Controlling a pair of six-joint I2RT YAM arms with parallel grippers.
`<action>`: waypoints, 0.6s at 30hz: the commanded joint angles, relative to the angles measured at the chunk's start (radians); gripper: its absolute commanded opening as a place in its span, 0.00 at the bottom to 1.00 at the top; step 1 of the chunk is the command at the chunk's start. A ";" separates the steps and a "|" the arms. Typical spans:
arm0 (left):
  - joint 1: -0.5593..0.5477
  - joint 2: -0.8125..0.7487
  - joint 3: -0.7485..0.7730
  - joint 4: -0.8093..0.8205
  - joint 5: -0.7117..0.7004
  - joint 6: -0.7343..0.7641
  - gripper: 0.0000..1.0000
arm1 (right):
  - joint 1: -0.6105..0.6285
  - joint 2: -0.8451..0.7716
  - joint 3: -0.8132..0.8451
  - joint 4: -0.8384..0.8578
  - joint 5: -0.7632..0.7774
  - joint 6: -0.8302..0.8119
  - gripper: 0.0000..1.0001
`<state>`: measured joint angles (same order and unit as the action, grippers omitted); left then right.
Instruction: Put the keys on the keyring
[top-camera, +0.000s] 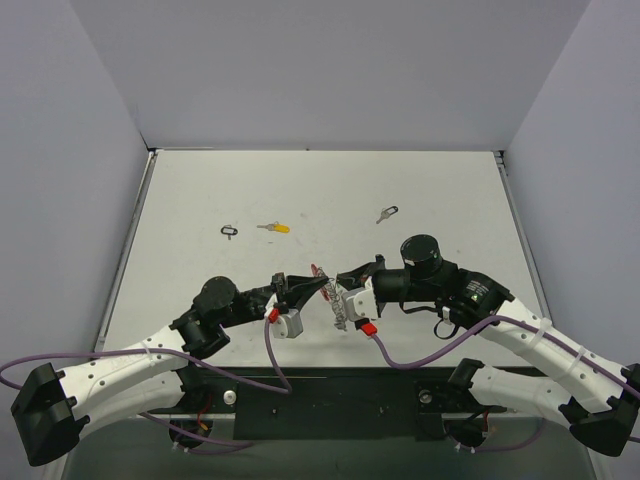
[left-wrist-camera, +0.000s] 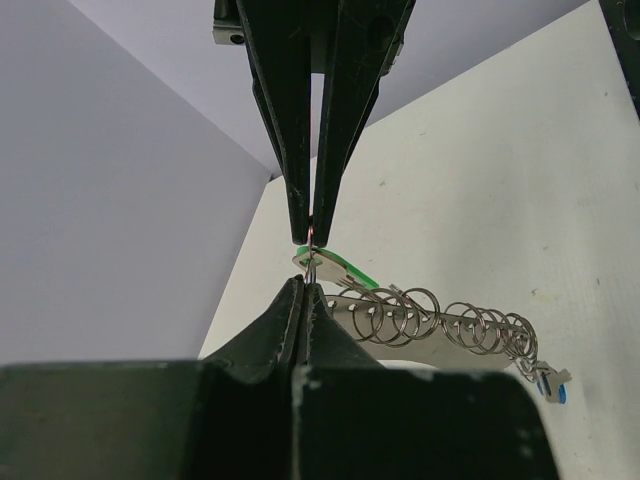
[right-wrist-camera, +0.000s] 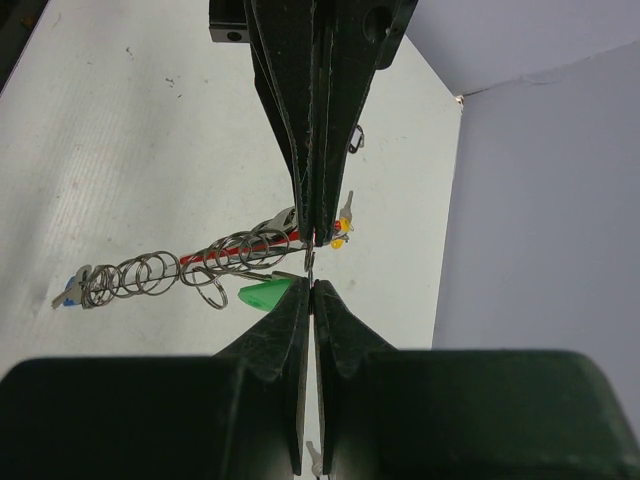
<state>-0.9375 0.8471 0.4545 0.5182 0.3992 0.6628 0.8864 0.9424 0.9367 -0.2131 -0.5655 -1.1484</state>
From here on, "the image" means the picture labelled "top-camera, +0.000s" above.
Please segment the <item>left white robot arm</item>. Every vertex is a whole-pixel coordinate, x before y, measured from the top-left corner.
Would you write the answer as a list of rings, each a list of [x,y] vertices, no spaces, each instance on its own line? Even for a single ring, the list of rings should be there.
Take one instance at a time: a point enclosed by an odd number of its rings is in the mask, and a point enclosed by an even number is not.
[[[216,276],[178,319],[123,350],[89,353],[84,363],[60,370],[50,355],[38,356],[40,366],[11,406],[29,464],[46,465],[70,452],[82,434],[129,415],[175,405],[197,410],[206,388],[184,375],[229,343],[227,329],[297,317],[327,281],[277,273],[269,285],[241,292]]]

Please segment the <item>red-handled metal keyring holder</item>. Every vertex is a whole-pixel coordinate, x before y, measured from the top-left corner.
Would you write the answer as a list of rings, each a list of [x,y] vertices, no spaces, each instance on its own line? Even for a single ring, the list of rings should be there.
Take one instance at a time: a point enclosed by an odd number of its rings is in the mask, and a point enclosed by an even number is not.
[[[334,327],[339,330],[346,332],[347,331],[347,314],[344,308],[344,304],[342,301],[342,297],[338,292],[336,281],[329,277],[324,270],[317,266],[315,263],[312,263],[311,266],[312,275],[315,277],[326,277],[327,282],[320,289],[320,293],[331,306],[331,310],[334,314]]]

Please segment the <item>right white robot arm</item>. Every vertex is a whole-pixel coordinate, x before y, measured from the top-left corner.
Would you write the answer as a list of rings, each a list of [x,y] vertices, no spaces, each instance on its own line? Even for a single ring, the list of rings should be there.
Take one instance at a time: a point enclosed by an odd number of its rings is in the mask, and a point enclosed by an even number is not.
[[[381,344],[374,321],[393,303],[406,314],[429,311],[452,326],[448,344],[411,362],[391,359],[398,370],[414,370],[452,352],[473,335],[494,342],[540,371],[529,377],[479,360],[462,360],[445,390],[449,402],[468,409],[475,403],[535,415],[569,430],[574,439],[600,454],[618,457],[632,442],[639,419],[639,366],[610,361],[535,315],[510,291],[480,272],[445,260],[437,240],[426,234],[400,248],[403,268],[389,269],[383,256],[337,275],[348,320]]]

